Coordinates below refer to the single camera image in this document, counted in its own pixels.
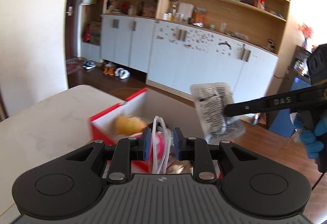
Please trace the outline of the blue gloved right hand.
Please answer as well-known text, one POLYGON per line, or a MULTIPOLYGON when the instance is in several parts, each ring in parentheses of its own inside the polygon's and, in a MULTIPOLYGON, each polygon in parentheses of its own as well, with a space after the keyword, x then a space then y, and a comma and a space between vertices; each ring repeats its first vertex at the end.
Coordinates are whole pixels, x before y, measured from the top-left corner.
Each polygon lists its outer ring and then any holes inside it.
POLYGON ((324 149, 324 144, 318 141, 318 137, 326 133, 326 113, 324 113, 313 131, 304 128, 302 120, 296 113, 292 113, 291 116, 295 128, 300 130, 299 139, 304 145, 308 158, 317 159, 319 153, 324 149))

